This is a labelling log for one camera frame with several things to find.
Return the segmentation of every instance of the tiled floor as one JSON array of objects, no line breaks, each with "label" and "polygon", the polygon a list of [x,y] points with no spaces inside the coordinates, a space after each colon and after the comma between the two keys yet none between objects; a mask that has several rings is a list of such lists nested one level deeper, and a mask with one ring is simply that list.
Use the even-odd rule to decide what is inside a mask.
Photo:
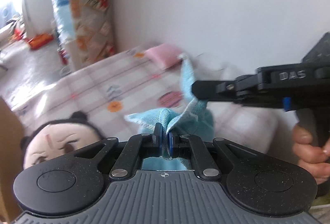
[{"label": "tiled floor", "polygon": [[5,48],[0,59],[8,68],[0,77],[0,95],[10,107],[61,78],[62,64],[55,41],[35,51],[24,41],[18,41]]}]

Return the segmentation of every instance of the brown cardboard box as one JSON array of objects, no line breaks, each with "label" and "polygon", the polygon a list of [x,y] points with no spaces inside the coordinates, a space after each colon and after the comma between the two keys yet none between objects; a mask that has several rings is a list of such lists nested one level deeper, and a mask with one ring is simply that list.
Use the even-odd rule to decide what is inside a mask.
[{"label": "brown cardboard box", "polygon": [[11,222],[21,210],[13,193],[15,177],[22,171],[19,143],[24,128],[0,97],[0,221]]}]

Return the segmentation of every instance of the circular cap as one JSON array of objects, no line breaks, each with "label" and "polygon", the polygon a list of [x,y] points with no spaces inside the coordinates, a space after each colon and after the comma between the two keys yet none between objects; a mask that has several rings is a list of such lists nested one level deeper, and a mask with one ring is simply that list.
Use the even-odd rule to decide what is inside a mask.
[{"label": "circular cap", "polygon": [[217,176],[219,174],[219,171],[217,169],[208,168],[203,171],[203,174],[205,176]]},{"label": "circular cap", "polygon": [[292,177],[282,171],[267,170],[255,176],[255,183],[264,190],[272,192],[286,191],[293,185]]},{"label": "circular cap", "polygon": [[111,174],[115,177],[123,177],[128,174],[128,172],[125,169],[115,169],[111,172]]},{"label": "circular cap", "polygon": [[61,192],[70,189],[76,181],[74,174],[64,170],[49,171],[38,178],[38,186],[47,192]]}]

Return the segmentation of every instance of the pink object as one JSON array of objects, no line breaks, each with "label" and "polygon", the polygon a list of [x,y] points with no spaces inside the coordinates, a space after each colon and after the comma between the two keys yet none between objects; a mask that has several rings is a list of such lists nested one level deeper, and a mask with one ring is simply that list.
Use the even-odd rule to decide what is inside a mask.
[{"label": "pink object", "polygon": [[167,69],[181,61],[178,58],[181,53],[182,51],[175,45],[164,43],[146,50],[145,55],[160,69]]}]

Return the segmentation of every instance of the plaid bedsheet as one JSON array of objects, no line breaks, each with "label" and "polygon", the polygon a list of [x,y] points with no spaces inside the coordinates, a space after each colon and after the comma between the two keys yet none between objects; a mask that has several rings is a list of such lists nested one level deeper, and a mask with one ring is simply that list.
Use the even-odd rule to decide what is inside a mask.
[{"label": "plaid bedsheet", "polygon": [[[81,69],[51,85],[15,109],[30,135],[47,121],[64,119],[78,110],[105,137],[127,141],[139,126],[124,115],[157,107],[177,112],[186,103],[180,93],[180,66],[160,70],[138,49],[125,51]],[[267,151],[277,126],[269,110],[210,103],[216,137],[225,137],[262,152]]]}]

